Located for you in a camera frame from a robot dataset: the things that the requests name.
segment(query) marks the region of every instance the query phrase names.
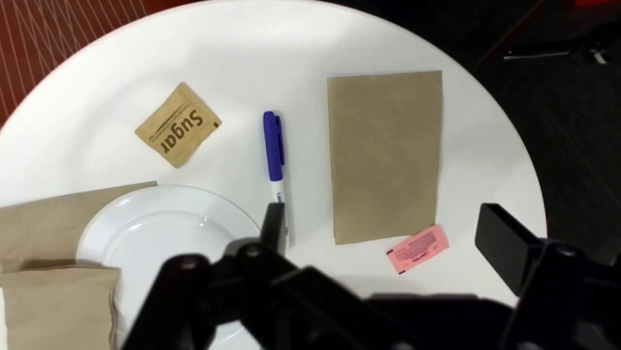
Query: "black floor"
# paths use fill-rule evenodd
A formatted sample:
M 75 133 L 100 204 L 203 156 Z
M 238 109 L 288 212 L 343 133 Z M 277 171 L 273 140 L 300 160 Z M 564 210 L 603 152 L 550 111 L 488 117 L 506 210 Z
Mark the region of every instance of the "black floor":
M 463 66 L 482 55 L 531 4 L 345 2 L 411 29 Z M 618 14 L 621 6 L 576 8 L 570 0 L 543 0 L 504 45 L 580 37 Z M 580 57 L 490 66 L 479 78 L 525 142 L 543 187 L 548 236 L 609 263 L 621 253 L 621 55 L 618 63 L 607 66 Z

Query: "table surface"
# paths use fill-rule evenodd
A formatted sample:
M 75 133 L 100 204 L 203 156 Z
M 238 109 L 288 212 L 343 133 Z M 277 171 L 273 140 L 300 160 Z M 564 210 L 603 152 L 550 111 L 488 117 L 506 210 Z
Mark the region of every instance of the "table surface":
M 403 238 L 333 245 L 325 80 L 422 70 L 442 70 L 436 222 L 449 249 L 397 276 L 384 251 Z M 222 125 L 172 169 L 133 131 L 178 82 Z M 358 296 L 471 292 L 514 304 L 473 247 L 481 203 L 502 204 L 545 236 L 539 183 L 510 121 L 426 41 L 321 2 L 199 2 L 90 43 L 42 80 L 0 131 L 0 206 L 155 179 L 207 189 L 259 224 L 271 197 L 265 109 L 285 121 L 290 261 L 321 269 Z

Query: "folded napkin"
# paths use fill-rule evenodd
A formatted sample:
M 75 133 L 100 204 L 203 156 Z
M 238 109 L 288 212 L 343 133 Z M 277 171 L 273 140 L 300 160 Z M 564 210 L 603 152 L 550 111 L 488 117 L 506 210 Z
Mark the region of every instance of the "folded napkin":
M 73 265 L 79 236 L 89 220 L 110 201 L 153 185 L 75 193 L 0 208 L 0 273 Z
M 327 103 L 335 243 L 432 226 L 440 72 L 331 78 Z
M 118 271 L 54 269 L 0 274 L 3 350 L 110 350 Z

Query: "white round table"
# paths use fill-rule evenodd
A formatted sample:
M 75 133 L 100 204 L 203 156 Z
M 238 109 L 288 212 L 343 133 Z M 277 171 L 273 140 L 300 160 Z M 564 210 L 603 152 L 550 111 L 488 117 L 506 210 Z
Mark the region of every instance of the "white round table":
M 333 245 L 325 80 L 442 70 L 436 222 L 449 249 L 395 274 L 384 251 L 403 238 Z M 186 82 L 222 121 L 172 169 L 135 127 Z M 228 199 L 255 224 L 269 203 L 261 111 L 285 119 L 286 257 L 358 296 L 465 292 L 514 304 L 473 245 L 481 203 L 545 236 L 537 177 L 492 98 L 451 59 L 384 20 L 323 2 L 197 2 L 133 22 L 57 66 L 0 133 L 0 206 L 158 181 Z

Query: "pen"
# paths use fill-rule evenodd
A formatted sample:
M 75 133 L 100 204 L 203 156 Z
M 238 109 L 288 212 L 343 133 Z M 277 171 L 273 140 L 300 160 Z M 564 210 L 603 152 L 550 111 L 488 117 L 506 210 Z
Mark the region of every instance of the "pen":
M 275 113 L 271 113 L 271 111 L 263 113 L 263 136 L 265 136 L 267 173 L 269 173 L 273 203 L 285 203 L 283 131 L 281 131 L 279 117 Z

